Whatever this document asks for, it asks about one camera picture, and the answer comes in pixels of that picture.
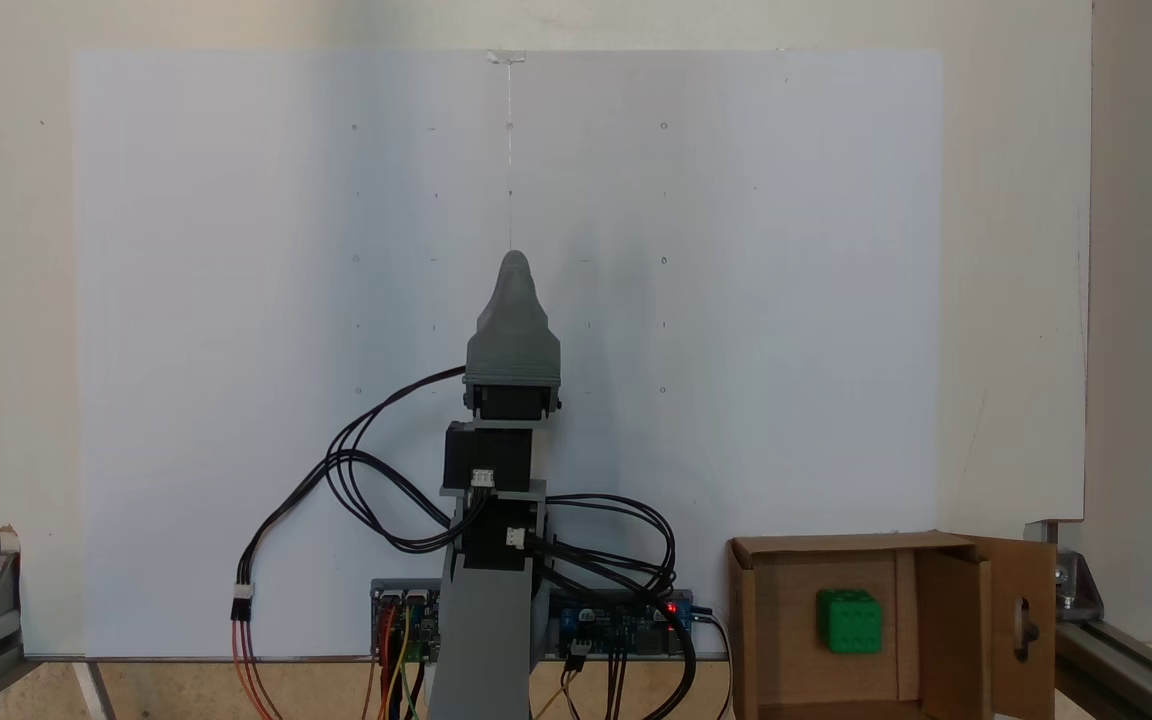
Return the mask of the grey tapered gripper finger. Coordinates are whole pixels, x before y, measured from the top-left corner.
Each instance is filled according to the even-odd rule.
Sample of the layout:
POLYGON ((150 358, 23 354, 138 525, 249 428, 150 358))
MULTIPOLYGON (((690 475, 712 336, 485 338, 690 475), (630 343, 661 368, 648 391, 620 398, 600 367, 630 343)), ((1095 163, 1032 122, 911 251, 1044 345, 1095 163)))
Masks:
POLYGON ((509 250, 500 260, 488 304, 476 325, 476 343, 524 347, 550 342, 548 314, 540 304, 526 255, 509 250))

